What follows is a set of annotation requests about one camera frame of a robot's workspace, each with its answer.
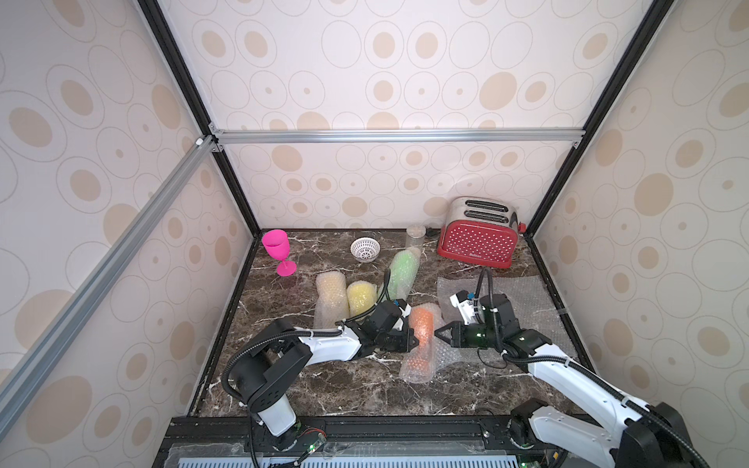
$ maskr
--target pink wine glass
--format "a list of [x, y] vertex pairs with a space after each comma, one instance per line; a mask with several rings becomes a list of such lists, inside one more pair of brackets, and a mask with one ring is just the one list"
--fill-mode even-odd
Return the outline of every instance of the pink wine glass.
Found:
[[280, 276], [290, 276], [297, 271], [297, 264], [293, 261], [286, 260], [291, 253], [291, 246], [288, 244], [288, 235], [281, 229], [273, 229], [263, 236], [263, 246], [268, 255], [280, 260], [281, 263], [276, 268], [276, 273]]

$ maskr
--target bubble wrap sheet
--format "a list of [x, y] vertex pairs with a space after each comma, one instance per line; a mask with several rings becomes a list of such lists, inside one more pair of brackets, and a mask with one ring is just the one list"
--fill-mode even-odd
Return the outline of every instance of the bubble wrap sheet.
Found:
[[[470, 293], [476, 292], [478, 280], [478, 276], [473, 279], [437, 279], [437, 298], [440, 301], [442, 317], [446, 323], [462, 320], [460, 312], [450, 303], [450, 296], [460, 290], [466, 290]], [[487, 293], [486, 279], [483, 283], [481, 296]], [[554, 303], [551, 302], [549, 293], [546, 291], [546, 286], [540, 276], [494, 278], [494, 293], [507, 295], [522, 328], [538, 330], [559, 346], [562, 351], [575, 359], [577, 358], [572, 341], [564, 330], [559, 313], [554, 307]], [[475, 349], [449, 349], [455, 351], [455, 353], [442, 353], [439, 356], [442, 360], [437, 361], [437, 368], [442, 368], [453, 362], [479, 362]], [[482, 358], [493, 365], [500, 365], [497, 362], [498, 357], [493, 351], [487, 350], [482, 353]]]

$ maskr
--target red toaster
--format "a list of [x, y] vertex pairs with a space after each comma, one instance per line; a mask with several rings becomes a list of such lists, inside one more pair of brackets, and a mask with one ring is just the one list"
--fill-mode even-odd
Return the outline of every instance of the red toaster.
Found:
[[510, 268], [518, 244], [515, 208], [488, 198], [460, 197], [450, 205], [437, 253], [445, 258], [493, 268]]

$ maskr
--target toaster slot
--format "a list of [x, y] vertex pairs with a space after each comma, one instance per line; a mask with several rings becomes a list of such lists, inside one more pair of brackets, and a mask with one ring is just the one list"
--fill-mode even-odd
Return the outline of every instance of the toaster slot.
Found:
[[507, 216], [502, 216], [500, 214], [494, 213], [485, 213], [483, 211], [465, 210], [463, 214], [467, 218], [483, 219], [484, 221], [499, 222], [502, 224], [507, 224], [507, 222], [509, 221], [509, 219], [507, 219]]
[[507, 213], [509, 211], [509, 209], [503, 204], [484, 200], [466, 200], [466, 206], [472, 208], [483, 208], [485, 210], [501, 211], [502, 213]]

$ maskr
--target white bowl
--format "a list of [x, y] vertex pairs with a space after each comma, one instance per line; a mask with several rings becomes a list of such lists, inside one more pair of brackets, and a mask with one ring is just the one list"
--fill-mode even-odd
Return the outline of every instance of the white bowl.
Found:
[[380, 254], [380, 243], [371, 237], [360, 237], [352, 242], [351, 254], [358, 261], [367, 264]]

